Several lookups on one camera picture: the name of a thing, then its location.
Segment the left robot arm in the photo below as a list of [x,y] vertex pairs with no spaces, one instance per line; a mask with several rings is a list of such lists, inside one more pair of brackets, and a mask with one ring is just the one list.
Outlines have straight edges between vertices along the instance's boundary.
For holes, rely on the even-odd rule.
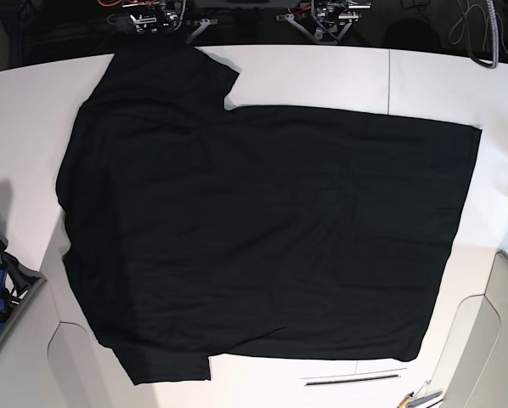
[[298,1],[277,14],[279,23],[287,23],[316,45],[342,45],[347,32],[372,7],[372,1]]

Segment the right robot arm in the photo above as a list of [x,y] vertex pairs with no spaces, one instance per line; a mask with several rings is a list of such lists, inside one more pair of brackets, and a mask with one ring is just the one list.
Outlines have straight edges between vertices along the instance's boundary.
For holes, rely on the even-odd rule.
[[101,7],[119,8],[107,16],[106,22],[115,31],[127,34],[169,34],[175,35],[184,27],[193,28],[185,35],[185,43],[190,45],[209,27],[216,26],[215,18],[200,17],[187,20],[187,1],[98,1]]

